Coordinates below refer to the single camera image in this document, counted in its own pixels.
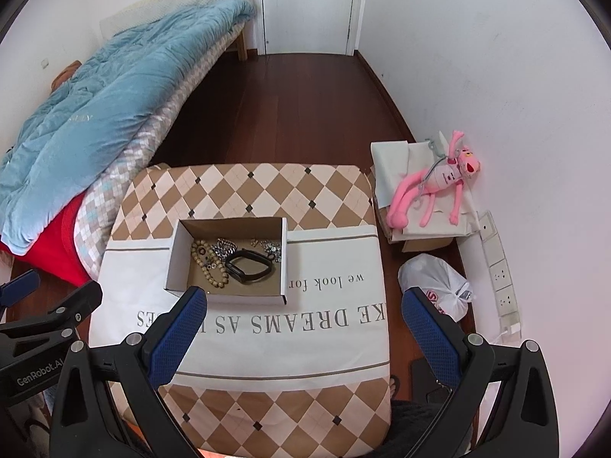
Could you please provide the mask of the white door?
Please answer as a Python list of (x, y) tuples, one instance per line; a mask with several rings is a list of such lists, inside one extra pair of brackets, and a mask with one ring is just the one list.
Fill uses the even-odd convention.
[(365, 0), (257, 0), (261, 55), (350, 56)]

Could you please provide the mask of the checkered bed sheet mattress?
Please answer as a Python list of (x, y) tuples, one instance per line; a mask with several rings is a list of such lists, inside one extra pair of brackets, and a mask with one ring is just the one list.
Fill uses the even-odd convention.
[(86, 280), (99, 277), (102, 257), (129, 184), (147, 168), (167, 137), (182, 105), (221, 54), (242, 37), (243, 28), (243, 23), (234, 25), (204, 53), (169, 98), (144, 122), (125, 149), (84, 192), (74, 220), (74, 249), (77, 265)]

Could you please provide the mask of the black wristband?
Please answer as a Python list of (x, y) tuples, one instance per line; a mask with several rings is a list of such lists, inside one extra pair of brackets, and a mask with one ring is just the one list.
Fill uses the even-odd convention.
[(225, 260), (225, 268), (238, 282), (252, 283), (267, 277), (273, 271), (273, 264), (257, 251), (238, 249)]

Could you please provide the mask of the pink panther plush toy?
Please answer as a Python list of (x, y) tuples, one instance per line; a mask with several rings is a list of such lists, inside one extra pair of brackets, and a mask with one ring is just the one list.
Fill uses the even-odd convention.
[(459, 224), (466, 181), (482, 170), (482, 163), (466, 145), (460, 145), (464, 132), (454, 130), (448, 145), (448, 154), (435, 162), (429, 169), (408, 174), (398, 185), (386, 212), (386, 224), (391, 229), (406, 229), (409, 223), (408, 210), (421, 197), (428, 198), (426, 212), (419, 225), (429, 224), (437, 194), (452, 188), (455, 191), (454, 204), (448, 221), (452, 226)]

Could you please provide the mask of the red blanket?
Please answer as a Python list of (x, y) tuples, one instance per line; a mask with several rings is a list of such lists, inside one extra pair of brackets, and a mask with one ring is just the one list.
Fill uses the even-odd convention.
[(1, 250), (74, 286), (85, 284), (90, 276), (74, 245), (74, 226), (84, 196), (82, 192), (74, 197), (48, 224), (25, 255), (17, 256), (5, 244), (1, 245)]

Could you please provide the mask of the white cardboard box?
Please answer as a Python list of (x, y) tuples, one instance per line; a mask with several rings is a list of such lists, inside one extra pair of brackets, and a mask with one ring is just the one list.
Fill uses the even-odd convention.
[(287, 230), (285, 217), (180, 220), (165, 290), (178, 295), (198, 286), (210, 303), (284, 307)]

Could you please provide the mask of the white plastic bag red print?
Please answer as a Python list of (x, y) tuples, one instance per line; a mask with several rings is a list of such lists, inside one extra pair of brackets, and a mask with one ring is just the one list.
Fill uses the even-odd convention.
[(468, 280), (442, 258), (421, 253), (399, 269), (402, 290), (419, 287), (435, 308), (457, 323), (467, 314), (473, 290)]

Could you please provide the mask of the white cloth covered box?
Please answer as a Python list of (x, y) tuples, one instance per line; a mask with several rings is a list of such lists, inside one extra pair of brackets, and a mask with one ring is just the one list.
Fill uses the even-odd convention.
[(375, 204), (387, 240), (467, 237), (480, 230), (469, 183), (482, 165), (443, 134), (419, 143), (375, 142)]

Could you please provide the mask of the white power strip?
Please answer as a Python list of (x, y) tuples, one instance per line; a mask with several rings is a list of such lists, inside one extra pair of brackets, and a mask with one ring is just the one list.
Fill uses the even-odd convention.
[(480, 213), (478, 222), (480, 222), (483, 256), (490, 274), (499, 316), (499, 338), (518, 339), (521, 336), (519, 305), (500, 235), (490, 211)]

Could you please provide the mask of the brown pillow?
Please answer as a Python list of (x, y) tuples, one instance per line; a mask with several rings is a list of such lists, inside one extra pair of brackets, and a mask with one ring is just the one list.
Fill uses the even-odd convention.
[(81, 65), (82, 62), (80, 60), (76, 60), (70, 63), (70, 65), (67, 65), (67, 67), (65, 67), (62, 71), (60, 71), (60, 73), (58, 73), (58, 76), (55, 77), (54, 80), (52, 80), (51, 92), (56, 91), (64, 82), (69, 80), (74, 75), (74, 73), (81, 67)]

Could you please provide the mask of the light blue quilt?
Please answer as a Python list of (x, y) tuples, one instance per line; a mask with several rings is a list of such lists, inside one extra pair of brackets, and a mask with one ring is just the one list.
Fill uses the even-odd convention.
[(2, 158), (2, 243), (26, 254), (203, 55), (254, 13), (247, 0), (188, 5), (116, 34), (82, 64), (25, 121)]

